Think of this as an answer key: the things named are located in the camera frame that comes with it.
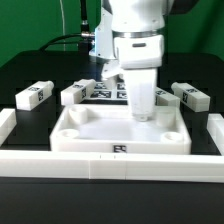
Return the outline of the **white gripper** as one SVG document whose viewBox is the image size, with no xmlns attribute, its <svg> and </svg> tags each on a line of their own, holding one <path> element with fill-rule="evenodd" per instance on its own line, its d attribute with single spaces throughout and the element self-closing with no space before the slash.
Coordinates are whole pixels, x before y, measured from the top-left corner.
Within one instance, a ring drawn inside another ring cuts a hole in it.
<svg viewBox="0 0 224 224">
<path fill-rule="evenodd" d="M 154 112 L 157 70 L 124 70 L 123 79 L 131 114 L 138 121 L 147 121 Z"/>
</svg>

